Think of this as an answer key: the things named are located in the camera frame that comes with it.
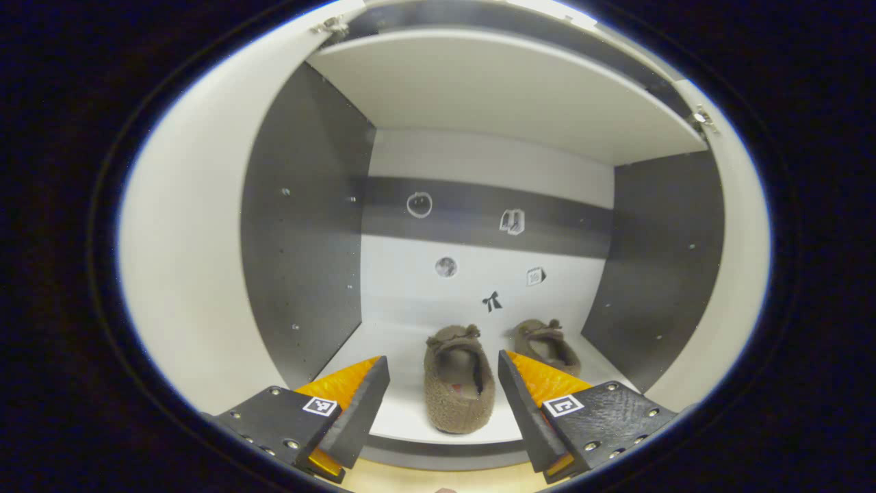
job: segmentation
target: wooden floor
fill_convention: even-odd
[[[341,487],[356,493],[435,493],[441,488],[456,493],[532,493],[547,484],[528,462],[478,471],[426,471],[359,459],[347,469]]]

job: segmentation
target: bow sticker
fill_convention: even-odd
[[[490,297],[484,298],[482,303],[487,305],[487,312],[488,313],[492,313],[493,307],[496,307],[496,309],[502,308],[502,305],[499,304],[497,298],[498,298],[498,293],[496,291],[493,291],[493,294],[490,295]]]

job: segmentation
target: white shelf floor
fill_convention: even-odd
[[[426,352],[426,338],[439,329],[441,327],[364,321],[317,378],[373,356],[385,355],[389,362],[391,380],[371,427],[372,435],[443,445],[474,445],[521,439],[496,373],[498,351],[513,350],[513,339],[509,337],[509,331],[481,330],[480,342],[496,379],[496,403],[489,423],[467,435],[447,435],[429,424],[423,398],[423,356]],[[584,337],[575,331],[567,331],[566,338],[581,359],[582,380],[592,384],[615,380],[635,389]]]

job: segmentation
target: brown fuzzy slipper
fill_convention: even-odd
[[[548,325],[535,319],[521,322],[514,328],[514,353],[523,354],[569,375],[579,376],[581,361],[563,340],[560,329],[560,321],[556,319]]]
[[[471,433],[486,425],[496,384],[477,327],[451,325],[426,341],[426,411],[435,428]]]

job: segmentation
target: hinge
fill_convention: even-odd
[[[715,126],[715,122],[712,121],[709,113],[703,109],[701,104],[698,104],[696,106],[696,111],[690,114],[688,122],[699,131],[702,131],[703,127],[708,126],[713,133],[720,133]]]
[[[316,34],[319,32],[331,32],[332,34],[340,34],[346,36],[350,32],[350,27],[343,22],[341,16],[327,18],[319,24],[310,28],[310,32]]]

